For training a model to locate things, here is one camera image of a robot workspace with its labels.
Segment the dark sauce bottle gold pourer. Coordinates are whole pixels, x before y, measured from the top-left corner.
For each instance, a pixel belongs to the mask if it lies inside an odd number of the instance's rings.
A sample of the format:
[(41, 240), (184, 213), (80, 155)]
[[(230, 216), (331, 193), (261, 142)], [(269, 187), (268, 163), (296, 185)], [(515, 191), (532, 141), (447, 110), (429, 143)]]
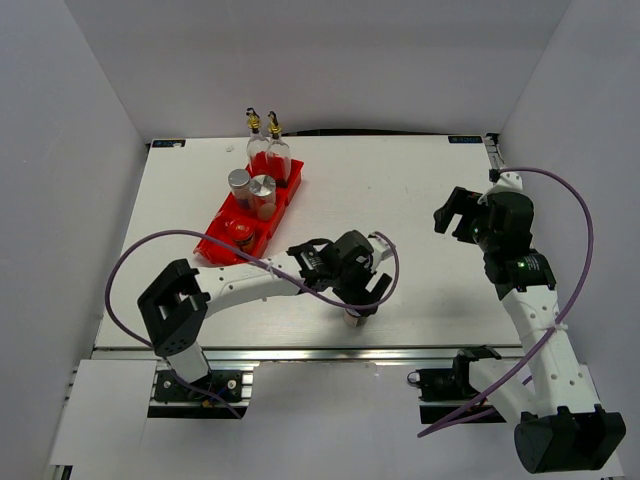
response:
[(286, 188), (291, 175), (291, 152), (289, 145), (282, 139), (282, 127), (274, 111), (268, 113), (270, 135), (269, 146), (266, 151), (269, 175), (275, 180), (276, 186)]

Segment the clear bottle gold pourer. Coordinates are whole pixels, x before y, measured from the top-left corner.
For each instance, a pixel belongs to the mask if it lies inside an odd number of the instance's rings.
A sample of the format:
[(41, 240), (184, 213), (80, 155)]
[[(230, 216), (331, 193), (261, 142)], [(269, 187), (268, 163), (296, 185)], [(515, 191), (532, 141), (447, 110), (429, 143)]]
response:
[(246, 116), (247, 125), (250, 130), (246, 153), (251, 173), (253, 176), (269, 175), (270, 170), (266, 156), (269, 140), (261, 132), (260, 116), (252, 107), (246, 109)]

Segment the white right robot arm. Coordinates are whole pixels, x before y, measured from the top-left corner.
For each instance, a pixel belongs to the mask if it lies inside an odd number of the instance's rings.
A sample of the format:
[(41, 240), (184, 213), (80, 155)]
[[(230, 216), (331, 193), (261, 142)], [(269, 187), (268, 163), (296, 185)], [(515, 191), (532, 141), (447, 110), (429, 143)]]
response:
[(514, 428), (521, 464), (533, 474), (601, 469), (626, 426), (620, 413), (602, 407), (558, 321), (555, 277), (532, 246), (533, 202), (515, 191), (482, 195), (457, 187), (434, 214), (436, 232), (445, 232), (455, 215), (461, 219), (453, 235), (482, 250), (532, 377), (529, 386), (511, 377), (488, 396)]

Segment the short white shaker silver lid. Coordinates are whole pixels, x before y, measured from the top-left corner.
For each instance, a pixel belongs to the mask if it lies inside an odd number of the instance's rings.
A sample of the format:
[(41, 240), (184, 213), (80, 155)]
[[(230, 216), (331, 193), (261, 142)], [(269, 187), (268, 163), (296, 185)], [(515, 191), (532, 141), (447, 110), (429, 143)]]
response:
[(246, 169), (235, 169), (228, 175), (230, 191), (238, 207), (243, 210), (252, 209), (250, 181), (251, 175)]

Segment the red lid sauce jar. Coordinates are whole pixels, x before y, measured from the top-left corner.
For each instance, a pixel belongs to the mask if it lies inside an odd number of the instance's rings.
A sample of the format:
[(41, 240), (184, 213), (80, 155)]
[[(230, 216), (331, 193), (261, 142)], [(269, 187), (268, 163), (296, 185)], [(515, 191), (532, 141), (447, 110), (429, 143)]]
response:
[(232, 244), (244, 253), (254, 250), (256, 233), (255, 227), (243, 219), (232, 220), (227, 227), (227, 234)]

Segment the small red label jar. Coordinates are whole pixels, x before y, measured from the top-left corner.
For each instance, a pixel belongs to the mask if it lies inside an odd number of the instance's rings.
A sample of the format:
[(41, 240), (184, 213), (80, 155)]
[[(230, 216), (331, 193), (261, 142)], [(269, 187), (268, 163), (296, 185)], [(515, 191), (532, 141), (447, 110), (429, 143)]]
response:
[(352, 328), (363, 327), (368, 321), (367, 316), (362, 316), (358, 312), (349, 309), (344, 310), (343, 319), (344, 322)]

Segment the tall white powder shaker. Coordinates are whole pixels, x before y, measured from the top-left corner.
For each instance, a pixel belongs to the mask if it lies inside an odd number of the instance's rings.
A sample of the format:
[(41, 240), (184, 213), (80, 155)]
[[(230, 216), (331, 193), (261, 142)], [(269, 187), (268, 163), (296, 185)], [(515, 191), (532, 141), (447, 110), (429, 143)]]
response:
[(256, 175), (249, 183), (251, 206), (260, 221), (268, 221), (274, 215), (277, 205), (275, 180), (269, 175)]

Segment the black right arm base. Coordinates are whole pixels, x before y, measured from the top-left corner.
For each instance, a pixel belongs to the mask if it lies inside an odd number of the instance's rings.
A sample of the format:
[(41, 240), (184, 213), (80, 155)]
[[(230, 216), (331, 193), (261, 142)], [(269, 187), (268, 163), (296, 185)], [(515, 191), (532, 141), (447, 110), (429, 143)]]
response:
[(423, 425), (435, 423), (478, 394), (470, 387), (459, 386), (452, 368), (414, 370), (406, 380), (418, 390), (420, 421)]

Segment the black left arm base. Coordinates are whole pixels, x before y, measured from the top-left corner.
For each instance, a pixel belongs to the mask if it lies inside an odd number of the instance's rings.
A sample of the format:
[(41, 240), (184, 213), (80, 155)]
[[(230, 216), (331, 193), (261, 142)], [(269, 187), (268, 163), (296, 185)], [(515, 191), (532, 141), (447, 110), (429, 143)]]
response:
[(167, 364), (155, 371), (147, 409), (151, 419), (240, 420), (251, 398), (256, 364), (213, 363), (203, 379), (187, 384)]

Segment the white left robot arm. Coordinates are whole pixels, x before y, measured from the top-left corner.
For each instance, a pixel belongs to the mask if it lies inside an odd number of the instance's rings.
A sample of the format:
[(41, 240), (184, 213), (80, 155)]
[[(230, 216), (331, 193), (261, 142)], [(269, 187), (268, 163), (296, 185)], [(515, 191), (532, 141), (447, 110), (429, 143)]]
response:
[(271, 297), (334, 294), (332, 304), (360, 319), (376, 313), (397, 284), (379, 274), (398, 257), (379, 233), (348, 231), (337, 240), (312, 239), (265, 259), (197, 269), (185, 259), (170, 262), (137, 300), (154, 353), (177, 375), (177, 387), (199, 399), (211, 387), (211, 369), (198, 343), (205, 319)]

